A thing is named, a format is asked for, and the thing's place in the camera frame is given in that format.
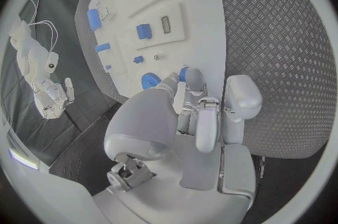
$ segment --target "light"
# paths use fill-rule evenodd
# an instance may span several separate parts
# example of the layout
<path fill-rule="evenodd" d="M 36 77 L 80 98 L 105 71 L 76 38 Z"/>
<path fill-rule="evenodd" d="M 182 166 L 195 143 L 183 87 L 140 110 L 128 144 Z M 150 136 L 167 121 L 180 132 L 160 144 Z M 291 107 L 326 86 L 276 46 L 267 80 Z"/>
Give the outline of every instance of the light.
<path fill-rule="evenodd" d="M 27 160 L 27 159 L 23 158 L 22 156 L 20 156 L 16 152 L 14 152 L 12 149 L 9 149 L 9 152 L 10 152 L 10 155 L 12 156 L 12 158 L 16 159 L 17 161 L 19 161 L 23 165 L 29 166 L 29 167 L 31 167 L 33 169 L 38 169 L 38 164 L 36 164 L 34 162 L 31 162 L 30 160 Z"/>

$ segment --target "white robot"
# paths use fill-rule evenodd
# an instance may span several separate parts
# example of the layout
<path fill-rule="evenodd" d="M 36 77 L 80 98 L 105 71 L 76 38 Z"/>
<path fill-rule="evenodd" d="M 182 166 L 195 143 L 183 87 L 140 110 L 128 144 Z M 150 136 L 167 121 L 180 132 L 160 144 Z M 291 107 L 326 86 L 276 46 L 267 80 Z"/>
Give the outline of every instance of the white robot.
<path fill-rule="evenodd" d="M 11 30 L 11 44 L 17 50 L 19 69 L 34 91 L 35 104 L 45 119 L 59 118 L 65 107 L 74 101 L 74 89 L 70 78 L 65 79 L 66 93 L 62 86 L 50 79 L 57 67 L 58 54 L 48 52 L 31 37 L 29 25 L 15 20 Z"/>
<path fill-rule="evenodd" d="M 110 122 L 104 149 L 117 164 L 108 172 L 111 186 L 94 201 L 112 223 L 121 207 L 124 223 L 239 223 L 251 207 L 256 176 L 242 141 L 244 120 L 261 109 L 257 86 L 246 75 L 229 77 L 222 107 L 198 69 L 185 79 L 179 116 L 172 106 L 179 76 L 172 73 L 130 98 Z"/>

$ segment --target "diamond plate surface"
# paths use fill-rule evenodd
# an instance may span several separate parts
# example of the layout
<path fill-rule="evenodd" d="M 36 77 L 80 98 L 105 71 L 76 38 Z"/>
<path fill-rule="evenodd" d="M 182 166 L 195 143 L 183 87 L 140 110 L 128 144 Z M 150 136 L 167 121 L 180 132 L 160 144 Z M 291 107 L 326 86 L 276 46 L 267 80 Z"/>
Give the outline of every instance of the diamond plate surface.
<path fill-rule="evenodd" d="M 102 92 L 123 103 L 100 65 L 80 0 L 75 23 L 93 77 Z M 325 29 L 309 0 L 223 0 L 226 77 L 249 75 L 263 95 L 260 114 L 246 121 L 252 154 L 306 158 L 327 141 L 335 116 L 336 72 Z"/>

